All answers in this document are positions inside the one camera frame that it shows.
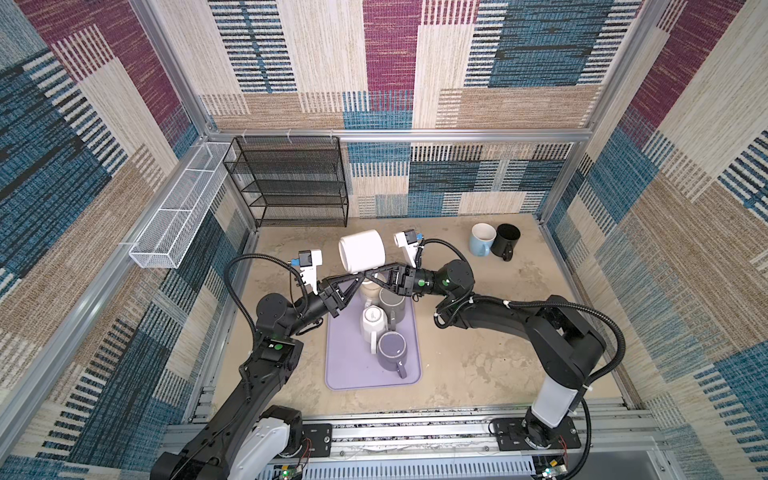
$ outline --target gray mug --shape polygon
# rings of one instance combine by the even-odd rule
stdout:
[[[397,372],[401,379],[406,375],[406,338],[397,332],[387,332],[379,337],[376,357],[384,370]]]
[[[386,313],[390,330],[395,330],[395,325],[406,317],[406,298],[386,288],[379,291],[379,307]]]

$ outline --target beige tabletop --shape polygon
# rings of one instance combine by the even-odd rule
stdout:
[[[478,222],[512,223],[522,232],[510,262],[490,255],[474,257],[468,251],[469,232]],[[387,261],[403,261],[392,240],[398,231],[415,229],[425,238],[438,237],[456,245],[475,274],[474,291],[510,300],[545,300],[558,294],[573,300],[571,291],[554,261],[536,220],[529,214],[480,217],[349,219],[347,228],[265,227],[257,251],[285,261],[299,250],[320,248],[323,265],[318,277],[344,273],[339,258],[339,238],[377,229],[384,240]],[[442,245],[428,245],[422,265],[437,270],[455,258]],[[243,303],[255,318],[259,299],[270,292],[288,294],[288,273],[270,262],[255,260],[243,294]],[[295,296],[301,295],[294,288]],[[333,391],[325,384],[326,325],[301,336],[304,350],[296,371],[272,403],[299,409],[304,415],[378,412],[433,407],[483,406],[532,402],[544,380],[544,370],[531,344],[516,336],[486,329],[438,329],[432,314],[441,297],[425,296],[415,303],[421,351],[422,378],[411,386]],[[251,349],[251,335],[241,313],[230,333],[214,394],[220,406],[240,381],[237,367]],[[587,398],[620,397],[612,376],[593,384]]]

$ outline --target black mesh shelf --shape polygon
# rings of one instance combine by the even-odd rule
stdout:
[[[336,137],[236,137],[226,161],[257,226],[346,227],[349,196]]]

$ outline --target mug handle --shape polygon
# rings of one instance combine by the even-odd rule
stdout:
[[[400,375],[401,379],[404,379],[408,375],[406,373],[406,366],[403,364],[402,360],[397,362],[397,373]]]

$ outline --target robotic arm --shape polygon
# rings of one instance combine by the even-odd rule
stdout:
[[[257,321],[251,325],[253,351],[240,366],[242,380],[219,411],[179,454],[164,453],[151,471],[151,480],[241,480],[252,478],[276,455],[293,456],[301,449],[301,414],[284,407],[270,407],[262,413],[274,395],[288,381],[298,366],[303,343],[292,338],[312,324],[322,322],[330,313],[338,316],[364,279],[378,283],[401,296],[439,295],[435,324],[440,328],[486,328],[520,336],[531,342],[547,377],[536,401],[528,410],[523,425],[525,440],[535,449],[557,445],[555,429],[582,399],[588,385],[610,372],[624,355],[624,338],[605,315],[586,306],[568,303],[559,296],[545,302],[516,303],[472,292],[472,269],[461,253],[442,240],[420,240],[419,248],[429,242],[452,248],[459,260],[440,270],[421,268],[420,250],[409,248],[412,230],[403,232],[398,245],[406,253],[404,263],[390,263],[359,273],[331,276],[310,285],[303,282],[302,298],[291,304],[279,293],[265,295],[257,304]],[[281,260],[262,254],[245,258],[263,258],[286,267],[298,279],[295,269]],[[227,281],[227,289],[253,322]],[[617,355],[603,369],[590,375],[606,348],[602,336],[578,310],[593,314],[617,333]],[[444,323],[439,318],[449,319]]]

